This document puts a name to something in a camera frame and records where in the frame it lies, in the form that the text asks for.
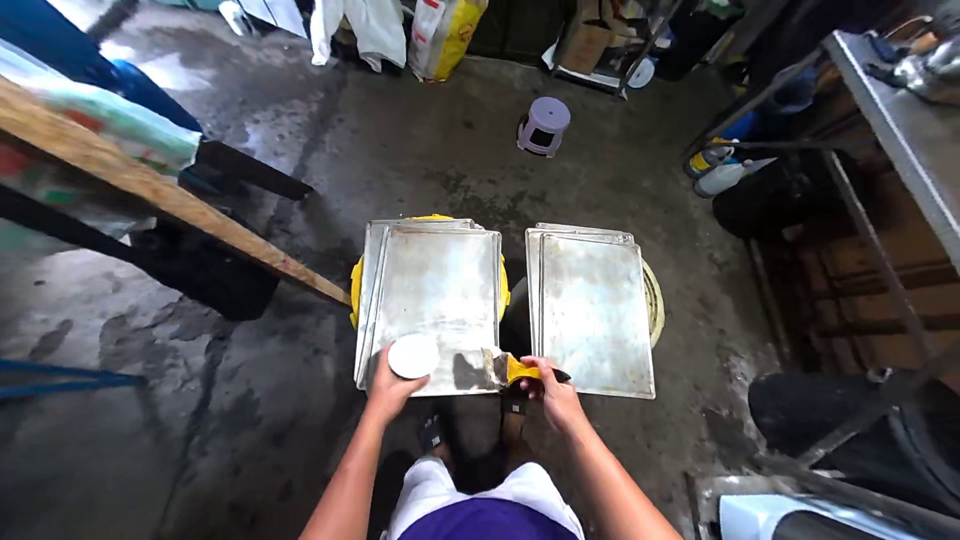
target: purple shirt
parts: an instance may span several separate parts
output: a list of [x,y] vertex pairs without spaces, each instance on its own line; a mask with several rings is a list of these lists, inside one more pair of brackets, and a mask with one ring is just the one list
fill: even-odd
[[529,506],[476,497],[436,509],[414,522],[399,540],[576,540],[567,528]]

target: plastic stool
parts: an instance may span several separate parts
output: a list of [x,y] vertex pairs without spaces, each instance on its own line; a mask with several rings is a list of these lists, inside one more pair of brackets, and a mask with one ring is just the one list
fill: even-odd
[[564,102],[553,97],[537,98],[531,104],[530,112],[520,120],[516,147],[553,158],[569,125],[570,110]]

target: stack of baking trays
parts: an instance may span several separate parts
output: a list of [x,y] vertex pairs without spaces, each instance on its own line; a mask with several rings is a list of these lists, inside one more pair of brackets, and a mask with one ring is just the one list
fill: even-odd
[[496,391],[482,348],[499,345],[500,233],[472,219],[367,224],[353,378],[366,390],[383,347],[411,333],[437,339],[441,363],[415,395]]
[[643,259],[632,234],[538,223],[526,231],[534,355],[579,392],[654,399]]

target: wet floor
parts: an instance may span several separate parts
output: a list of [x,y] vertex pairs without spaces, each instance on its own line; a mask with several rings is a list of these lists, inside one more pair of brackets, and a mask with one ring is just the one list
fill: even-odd
[[[247,220],[346,286],[370,219],[433,212],[503,234],[522,260],[538,221],[632,233],[660,281],[666,325],[654,401],[585,396],[601,437],[688,538],[684,475],[752,451],[743,394],[774,369],[744,246],[680,169],[724,103],[706,71],[620,99],[504,61],[465,59],[441,85],[309,63],[304,40],[234,36],[213,13],[145,5],[105,54],[141,66],[215,138],[316,188],[299,203],[252,188]],[[544,160],[516,148],[541,95],[572,123]],[[0,282],[0,356],[147,375],[129,388],[3,404],[0,527],[10,538],[291,538],[323,492],[365,402],[344,307],[282,283],[235,324],[128,264],[85,251]],[[390,426],[374,524],[441,405],[461,448],[492,448],[495,397],[414,400]],[[535,407],[525,436],[591,537],[602,537],[557,436]]]

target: hand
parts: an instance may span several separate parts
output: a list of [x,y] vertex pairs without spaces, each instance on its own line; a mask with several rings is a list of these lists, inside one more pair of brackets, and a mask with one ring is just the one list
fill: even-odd
[[373,383],[370,385],[369,397],[367,399],[367,408],[364,413],[371,413],[383,422],[386,426],[396,418],[403,409],[403,404],[407,403],[407,398],[417,390],[423,388],[430,382],[430,376],[419,379],[402,379],[390,369],[390,363],[387,361],[387,354],[390,347],[387,345],[377,355],[376,373],[373,374]]
[[543,382],[543,391],[534,390],[528,380],[520,381],[520,388],[530,391],[530,399],[543,398],[543,410],[547,422],[554,430],[564,435],[571,435],[575,430],[590,428],[590,421],[580,406],[577,389],[573,384],[557,382],[553,374],[553,362],[540,356],[524,356],[520,362],[527,367],[540,368],[540,380]]

